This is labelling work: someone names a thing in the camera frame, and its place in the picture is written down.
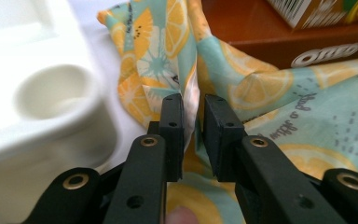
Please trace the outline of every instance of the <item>clamp jaw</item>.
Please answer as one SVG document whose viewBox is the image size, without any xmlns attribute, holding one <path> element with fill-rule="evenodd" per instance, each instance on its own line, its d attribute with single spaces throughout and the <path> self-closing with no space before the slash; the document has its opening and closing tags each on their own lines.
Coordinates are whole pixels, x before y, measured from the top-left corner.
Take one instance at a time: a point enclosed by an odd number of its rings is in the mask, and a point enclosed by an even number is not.
<svg viewBox="0 0 358 224">
<path fill-rule="evenodd" d="M 166 97 L 160 122 L 136 138 L 127 160 L 99 175 L 75 168 L 59 175 L 23 223 L 163 223 L 166 183 L 182 177 L 183 103 Z M 303 174 L 262 136 L 249 136 L 226 100 L 205 96 L 203 138 L 213 174 L 235 182 L 247 223 L 358 223 L 358 173 Z"/>
</svg>

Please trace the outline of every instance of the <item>white plastic tray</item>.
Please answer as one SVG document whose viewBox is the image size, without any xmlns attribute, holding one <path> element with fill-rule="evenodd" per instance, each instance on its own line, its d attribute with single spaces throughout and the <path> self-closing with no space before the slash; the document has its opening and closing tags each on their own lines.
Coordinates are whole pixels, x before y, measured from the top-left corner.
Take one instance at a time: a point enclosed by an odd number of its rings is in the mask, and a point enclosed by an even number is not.
<svg viewBox="0 0 358 224">
<path fill-rule="evenodd" d="M 62 0 L 0 0 L 0 222 L 22 222 L 52 179 L 97 168 L 116 129 Z"/>
</svg>

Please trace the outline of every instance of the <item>metal grommet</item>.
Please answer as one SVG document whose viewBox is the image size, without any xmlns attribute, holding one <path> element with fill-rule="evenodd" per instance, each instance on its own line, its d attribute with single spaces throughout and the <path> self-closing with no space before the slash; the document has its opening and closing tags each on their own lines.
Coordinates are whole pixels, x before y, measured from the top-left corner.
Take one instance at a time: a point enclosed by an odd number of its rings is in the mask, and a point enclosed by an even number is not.
<svg viewBox="0 0 358 224">
<path fill-rule="evenodd" d="M 350 189 L 358 190 L 358 177 L 348 173 L 340 173 L 337 175 L 337 180 Z"/>
<path fill-rule="evenodd" d="M 141 145 L 144 147 L 152 147 L 157 144 L 158 140 L 154 137 L 146 137 L 141 140 Z"/>
<path fill-rule="evenodd" d="M 86 174 L 75 174 L 66 178 L 62 185 L 65 189 L 80 189 L 89 182 L 89 176 Z"/>
<path fill-rule="evenodd" d="M 262 138 L 252 138 L 251 143 L 255 147 L 266 147 L 269 145 L 269 142 L 267 142 L 266 140 L 264 140 Z"/>
</svg>

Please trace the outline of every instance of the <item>lemon print fabric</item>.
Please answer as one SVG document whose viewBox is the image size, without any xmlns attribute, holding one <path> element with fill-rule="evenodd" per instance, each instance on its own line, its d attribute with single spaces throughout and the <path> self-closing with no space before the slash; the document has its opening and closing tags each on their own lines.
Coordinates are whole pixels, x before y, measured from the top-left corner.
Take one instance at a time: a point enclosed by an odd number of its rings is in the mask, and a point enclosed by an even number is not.
<svg viewBox="0 0 358 224">
<path fill-rule="evenodd" d="M 225 98 L 248 134 L 273 140 L 299 170 L 358 172 L 358 60 L 279 70 L 213 36 L 201 0 L 132 0 L 97 18 L 121 56 L 115 88 L 134 119 L 147 127 L 165 96 L 182 95 L 184 179 L 168 186 L 168 212 L 182 205 L 200 223 L 244 223 L 233 185 L 216 182 L 202 142 L 207 93 Z"/>
<path fill-rule="evenodd" d="M 358 75 L 304 94 L 245 129 L 272 139 L 300 170 L 317 178 L 331 168 L 358 172 Z"/>
</svg>

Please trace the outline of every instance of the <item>finger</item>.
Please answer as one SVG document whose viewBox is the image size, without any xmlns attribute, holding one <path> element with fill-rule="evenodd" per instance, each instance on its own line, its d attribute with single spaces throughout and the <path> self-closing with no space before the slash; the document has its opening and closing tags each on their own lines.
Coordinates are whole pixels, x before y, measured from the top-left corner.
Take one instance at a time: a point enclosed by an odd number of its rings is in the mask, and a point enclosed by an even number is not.
<svg viewBox="0 0 358 224">
<path fill-rule="evenodd" d="M 188 208 L 177 207 L 170 212 L 166 219 L 166 224 L 198 224 L 196 215 Z"/>
</svg>

